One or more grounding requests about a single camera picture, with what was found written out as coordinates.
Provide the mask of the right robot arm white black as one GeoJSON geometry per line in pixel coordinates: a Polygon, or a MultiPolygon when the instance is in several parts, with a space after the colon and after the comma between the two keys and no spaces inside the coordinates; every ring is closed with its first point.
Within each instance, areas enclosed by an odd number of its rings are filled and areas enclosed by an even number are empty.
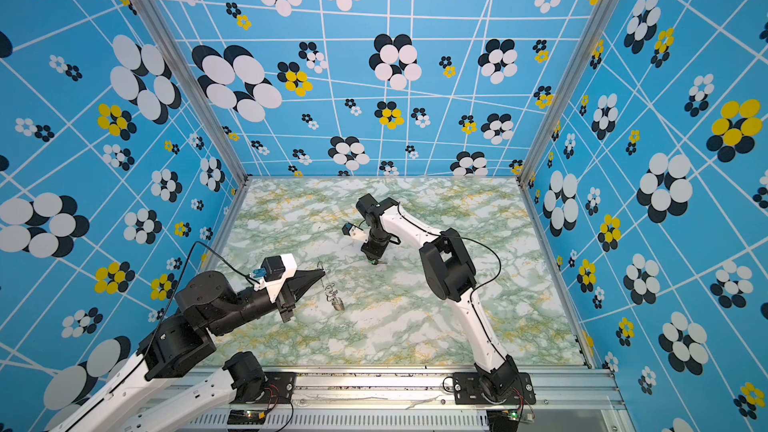
{"type": "Polygon", "coordinates": [[[363,232],[348,223],[343,233],[362,243],[361,251],[370,263],[379,263],[391,244],[405,244],[418,250],[427,285],[458,317],[486,400],[501,404],[517,395],[524,402],[526,385],[522,374],[483,309],[476,267],[459,232],[424,223],[392,198],[379,202],[366,194],[358,199],[356,209],[368,230],[363,232]]]}

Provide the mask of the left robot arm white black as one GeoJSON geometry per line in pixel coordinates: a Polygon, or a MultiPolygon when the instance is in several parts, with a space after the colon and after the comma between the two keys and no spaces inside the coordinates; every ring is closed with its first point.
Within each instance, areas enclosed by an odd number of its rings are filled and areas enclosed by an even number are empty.
{"type": "Polygon", "coordinates": [[[289,318],[296,302],[325,275],[298,270],[268,289],[234,291],[220,272],[196,276],[176,294],[178,310],[165,318],[125,365],[82,407],[58,425],[58,431],[177,431],[225,404],[265,401],[267,415],[288,401],[289,392],[268,378],[251,352],[238,352],[201,382],[152,408],[146,403],[184,377],[216,349],[213,338],[273,311],[289,318]]]}

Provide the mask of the steel key organizer plate with rings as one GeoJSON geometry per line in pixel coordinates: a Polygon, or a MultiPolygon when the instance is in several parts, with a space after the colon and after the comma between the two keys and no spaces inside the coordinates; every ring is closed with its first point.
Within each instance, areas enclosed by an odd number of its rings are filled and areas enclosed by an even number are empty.
{"type": "Polygon", "coordinates": [[[317,262],[317,266],[324,272],[321,278],[321,286],[326,297],[326,301],[337,311],[343,312],[345,305],[342,298],[339,296],[339,291],[335,283],[331,280],[330,269],[326,267],[322,261],[317,262]]]}

